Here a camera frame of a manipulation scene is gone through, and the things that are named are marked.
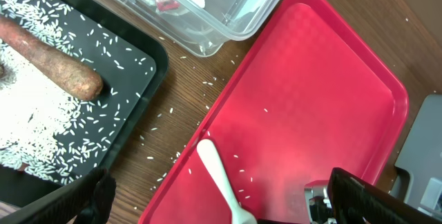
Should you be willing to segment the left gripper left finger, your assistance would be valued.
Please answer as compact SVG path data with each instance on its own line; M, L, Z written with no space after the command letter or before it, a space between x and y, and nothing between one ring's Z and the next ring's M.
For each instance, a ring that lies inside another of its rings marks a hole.
M116 194L116 180L104 168L67 184L3 217L1 224L105 224Z

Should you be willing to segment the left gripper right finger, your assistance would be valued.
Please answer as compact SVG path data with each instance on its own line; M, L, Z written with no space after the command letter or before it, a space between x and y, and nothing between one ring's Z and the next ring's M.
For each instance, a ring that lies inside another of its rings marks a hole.
M441 224L338 167L328 180L305 184L303 195L310 224Z

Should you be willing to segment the white rice pile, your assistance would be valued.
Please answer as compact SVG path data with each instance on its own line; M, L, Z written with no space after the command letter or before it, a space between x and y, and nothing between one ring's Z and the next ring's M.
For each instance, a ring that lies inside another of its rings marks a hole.
M62 0L1 0L1 14L98 72L79 100L1 44L1 164L68 184L102 164L156 73L153 58Z

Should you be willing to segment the brown carrot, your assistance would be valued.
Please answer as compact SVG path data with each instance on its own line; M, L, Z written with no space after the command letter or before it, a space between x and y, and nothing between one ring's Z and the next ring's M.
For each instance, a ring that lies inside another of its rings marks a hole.
M104 87L100 75L89 66L42 42L4 16L1 17L1 40L26 58L59 88L79 100L95 99Z

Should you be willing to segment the white plastic spoon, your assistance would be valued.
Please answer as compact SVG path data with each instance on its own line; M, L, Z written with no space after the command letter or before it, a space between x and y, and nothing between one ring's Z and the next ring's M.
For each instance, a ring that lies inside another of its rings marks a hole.
M237 201L214 143L209 139L199 141L197 153L231 210L231 222L233 224L257 224L256 218L243 209Z

